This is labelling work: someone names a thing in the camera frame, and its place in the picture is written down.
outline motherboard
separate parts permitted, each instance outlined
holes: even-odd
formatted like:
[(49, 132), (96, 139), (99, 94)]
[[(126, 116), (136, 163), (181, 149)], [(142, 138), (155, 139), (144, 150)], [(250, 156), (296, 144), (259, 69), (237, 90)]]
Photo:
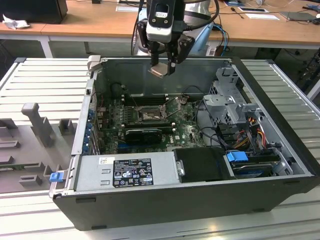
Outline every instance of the motherboard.
[(100, 111), (103, 154), (168, 152), (205, 146), (194, 121), (194, 102), (182, 96), (167, 97), (164, 101), (131, 100), (114, 99)]

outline blue latch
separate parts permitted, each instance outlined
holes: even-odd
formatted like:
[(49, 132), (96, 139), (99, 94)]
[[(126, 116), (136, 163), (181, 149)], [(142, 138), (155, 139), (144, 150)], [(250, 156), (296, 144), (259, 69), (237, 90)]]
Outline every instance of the blue latch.
[(54, 183), (54, 182), (63, 182), (64, 181), (64, 173), (63, 172), (53, 172), (51, 173), (50, 175), (50, 179), (49, 181), (51, 183)]
[(228, 158), (229, 162), (241, 162), (249, 160), (244, 151), (231, 151), (226, 155), (226, 157)]

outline wooden desk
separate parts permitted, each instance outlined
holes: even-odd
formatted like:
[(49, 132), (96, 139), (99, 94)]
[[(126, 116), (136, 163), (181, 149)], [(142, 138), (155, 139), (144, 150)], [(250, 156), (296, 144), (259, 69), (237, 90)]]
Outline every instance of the wooden desk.
[[(275, 7), (283, 7), (287, 1), (266, 0)], [(270, 12), (301, 11), (308, 1), (296, 0), (284, 8), (263, 6)], [(31, 28), (11, 30), (4, 25), (0, 27), (0, 38), (38, 40), (41, 42), (47, 58), (52, 58), (49, 41), (78, 42), (112, 42), (129, 43), (133, 33), (136, 12), (116, 11), (117, 4), (91, 1), (77, 2), (67, 0), (68, 13), (62, 24), (31, 23)], [(232, 14), (230, 7), (220, 2), (220, 13), (223, 28), (229, 33), (229, 46), (270, 47), (293, 49), (318, 49), (320, 47), (320, 26), (309, 23), (286, 22), (279, 13), (274, 13), (280, 20), (250, 19), (242, 14)], [(214, 47), (222, 39), (220, 32), (213, 31), (209, 45)]]
[[(266, 0), (266, 3), (271, 6), (285, 6), (286, 1)], [(269, 12), (298, 12), (303, 10), (302, 7), (310, 4), (308, 1), (296, 0), (285, 8), (272, 8), (263, 6)], [(229, 7), (222, 8), (221, 13), (232, 13)], [(316, 15), (315, 11), (305, 11)], [(245, 14), (242, 14), (242, 19), (238, 14), (221, 14), (222, 25), (225, 31), (229, 33), (230, 44), (237, 43), (262, 43), (275, 45), (303, 45), (303, 48), (320, 47), (320, 26), (309, 23), (308, 25), (300, 24), (296, 21), (287, 21), (280, 13), (273, 13), (280, 20), (263, 20), (250, 19)], [(221, 38), (212, 33), (210, 38), (212, 41), (220, 41)]]

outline power supply label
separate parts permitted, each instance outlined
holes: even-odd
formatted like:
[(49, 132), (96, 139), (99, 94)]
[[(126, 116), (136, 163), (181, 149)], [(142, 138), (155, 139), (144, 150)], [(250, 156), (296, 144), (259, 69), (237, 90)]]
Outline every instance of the power supply label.
[(113, 181), (115, 188), (148, 186), (154, 184), (151, 159), (115, 160)]

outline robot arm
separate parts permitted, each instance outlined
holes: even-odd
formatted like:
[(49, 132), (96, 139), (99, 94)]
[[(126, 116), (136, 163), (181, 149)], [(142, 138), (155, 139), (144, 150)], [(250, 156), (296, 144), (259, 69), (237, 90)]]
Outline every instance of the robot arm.
[[(200, 24), (191, 25), (185, 21), (186, 4), (192, 5), (204, 1), (206, 0), (147, 1), (147, 18), (138, 21), (136, 27), (142, 47), (151, 55), (151, 73), (161, 78), (173, 74), (176, 64), (182, 63), (187, 58), (196, 41), (193, 36), (185, 33), (210, 25), (218, 16), (219, 3), (218, 0), (214, 0), (216, 5), (214, 16), (195, 12), (193, 17), (202, 19)], [(204, 8), (207, 8), (205, 10), (209, 14), (210, 1), (207, 3)], [(162, 53), (167, 53), (167, 65), (159, 62), (159, 54)]]

